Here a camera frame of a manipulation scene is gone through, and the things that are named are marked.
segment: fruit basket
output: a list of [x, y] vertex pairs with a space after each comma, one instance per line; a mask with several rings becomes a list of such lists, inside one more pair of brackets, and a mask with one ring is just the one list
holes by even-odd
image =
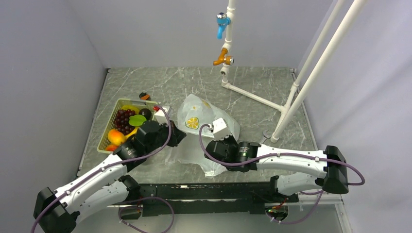
[[154, 101], [148, 101], [148, 100], [131, 100], [131, 99], [118, 99], [116, 102], [116, 105], [110, 115], [110, 119], [106, 125], [106, 128], [103, 132], [103, 135], [100, 139], [100, 142], [97, 146], [97, 151], [101, 153], [107, 153], [110, 154], [112, 151], [105, 150], [105, 148], [110, 144], [110, 141], [107, 139], [107, 134], [109, 133], [110, 130], [116, 129], [115, 125], [115, 118], [118, 110], [122, 109], [123, 106], [125, 105], [133, 105], [137, 107], [138, 109], [143, 109], [147, 108], [152, 112], [151, 119], [155, 120], [155, 111], [153, 110], [153, 107], [157, 104], [157, 102]]

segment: green leaf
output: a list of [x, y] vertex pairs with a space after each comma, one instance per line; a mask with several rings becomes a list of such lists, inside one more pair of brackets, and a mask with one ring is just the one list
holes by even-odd
[[147, 120], [142, 115], [134, 115], [129, 118], [129, 124], [134, 127], [141, 126], [145, 121]]

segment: bunch of red grapes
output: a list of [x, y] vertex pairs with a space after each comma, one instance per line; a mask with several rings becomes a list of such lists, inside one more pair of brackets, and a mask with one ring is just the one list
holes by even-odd
[[122, 132], [124, 135], [129, 134], [135, 128], [129, 124], [129, 117], [136, 115], [136, 111], [132, 111], [131, 109], [123, 110], [120, 109], [116, 113], [116, 117], [114, 120], [116, 129], [119, 132]]

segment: robotic arm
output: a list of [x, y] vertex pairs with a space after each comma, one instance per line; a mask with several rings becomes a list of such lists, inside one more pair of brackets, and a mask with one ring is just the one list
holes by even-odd
[[[126, 174], [146, 161], [143, 157], [164, 145], [168, 138], [167, 146], [170, 147], [176, 147], [182, 141], [186, 134], [176, 128], [173, 121], [170, 125], [169, 137], [167, 124], [145, 121], [133, 137], [91, 171], [54, 191], [48, 187], [41, 190], [37, 195], [34, 217], [40, 218], [43, 231], [72, 232], [79, 222], [106, 206], [138, 199], [140, 186]], [[123, 164], [123, 161], [135, 158], [142, 159]], [[51, 203], [54, 204], [41, 216]]]
[[271, 178], [271, 188], [275, 194], [290, 196], [316, 188], [334, 194], [349, 192], [346, 166], [342, 165], [346, 160], [337, 147], [327, 146], [324, 151], [297, 151], [255, 142], [237, 143], [222, 118], [209, 125], [209, 130], [215, 141], [207, 145], [205, 157], [222, 164], [229, 171], [283, 169], [296, 172]]

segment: orange faucet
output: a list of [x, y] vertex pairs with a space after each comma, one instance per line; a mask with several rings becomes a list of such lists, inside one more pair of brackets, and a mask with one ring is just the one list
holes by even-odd
[[217, 66], [222, 63], [225, 63], [226, 65], [231, 65], [234, 63], [235, 59], [232, 56], [226, 56], [225, 55], [228, 53], [226, 48], [222, 49], [222, 52], [220, 53], [218, 60], [213, 61], [213, 65]]

